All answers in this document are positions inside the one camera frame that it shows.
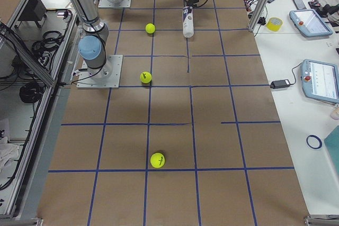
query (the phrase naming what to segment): metal base plate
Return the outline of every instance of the metal base plate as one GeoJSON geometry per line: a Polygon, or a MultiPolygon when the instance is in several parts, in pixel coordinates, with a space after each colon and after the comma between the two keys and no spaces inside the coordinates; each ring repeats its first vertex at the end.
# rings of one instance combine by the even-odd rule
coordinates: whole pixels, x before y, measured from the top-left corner
{"type": "Polygon", "coordinates": [[[123,0],[120,3],[115,4],[115,3],[109,2],[108,0],[100,0],[98,8],[102,8],[102,9],[129,8],[131,7],[131,2],[132,0],[123,0]]]}
{"type": "MultiPolygon", "coordinates": [[[[107,57],[107,61],[111,62],[113,66],[112,74],[108,78],[94,80],[88,78],[90,76],[88,72],[84,71],[80,73],[79,79],[86,79],[79,81],[76,85],[77,88],[119,88],[122,58],[122,55],[109,55],[107,57]]],[[[85,61],[83,62],[82,68],[87,68],[85,61]]]]}

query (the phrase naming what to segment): tablet screen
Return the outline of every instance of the tablet screen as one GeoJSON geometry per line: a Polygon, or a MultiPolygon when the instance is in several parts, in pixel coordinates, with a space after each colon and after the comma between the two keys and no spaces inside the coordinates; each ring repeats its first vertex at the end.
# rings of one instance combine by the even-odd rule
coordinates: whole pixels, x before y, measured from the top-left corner
{"type": "Polygon", "coordinates": [[[334,66],[309,62],[311,67],[312,94],[338,99],[337,80],[334,66]]]}
{"type": "Polygon", "coordinates": [[[319,20],[313,11],[295,12],[296,16],[304,22],[305,28],[311,34],[328,32],[328,29],[319,20]]]}

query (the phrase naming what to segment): yellow tape roll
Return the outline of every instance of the yellow tape roll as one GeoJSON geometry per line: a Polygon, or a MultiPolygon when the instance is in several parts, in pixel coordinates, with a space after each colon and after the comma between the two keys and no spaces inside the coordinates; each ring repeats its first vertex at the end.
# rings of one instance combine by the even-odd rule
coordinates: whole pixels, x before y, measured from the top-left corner
{"type": "Polygon", "coordinates": [[[269,22],[266,26],[269,30],[278,31],[282,26],[282,20],[276,17],[272,17],[269,19],[269,22]]]}

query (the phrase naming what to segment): tennis ball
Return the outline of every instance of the tennis ball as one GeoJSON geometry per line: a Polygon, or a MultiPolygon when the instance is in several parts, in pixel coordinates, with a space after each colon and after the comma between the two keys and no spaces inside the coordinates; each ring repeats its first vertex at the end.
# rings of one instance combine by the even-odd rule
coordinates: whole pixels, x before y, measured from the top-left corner
{"type": "Polygon", "coordinates": [[[140,81],[142,83],[150,83],[150,81],[152,80],[152,74],[150,74],[149,72],[147,71],[143,71],[141,74],[140,74],[140,81]]]}
{"type": "Polygon", "coordinates": [[[155,26],[152,23],[148,23],[145,27],[145,30],[149,34],[153,34],[155,32],[155,26]]]}
{"type": "Polygon", "coordinates": [[[164,157],[164,155],[162,153],[154,153],[150,157],[150,164],[154,168],[161,168],[161,167],[163,167],[163,165],[165,164],[165,157],[164,157]]]}

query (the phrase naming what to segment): blue joint cap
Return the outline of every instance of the blue joint cap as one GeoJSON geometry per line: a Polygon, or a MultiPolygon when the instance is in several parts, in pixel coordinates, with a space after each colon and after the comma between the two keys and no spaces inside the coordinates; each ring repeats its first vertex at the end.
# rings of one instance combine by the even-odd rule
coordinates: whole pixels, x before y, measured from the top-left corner
{"type": "Polygon", "coordinates": [[[87,35],[82,38],[78,45],[79,52],[86,60],[93,60],[99,56],[102,44],[101,41],[93,35],[87,35]]]}

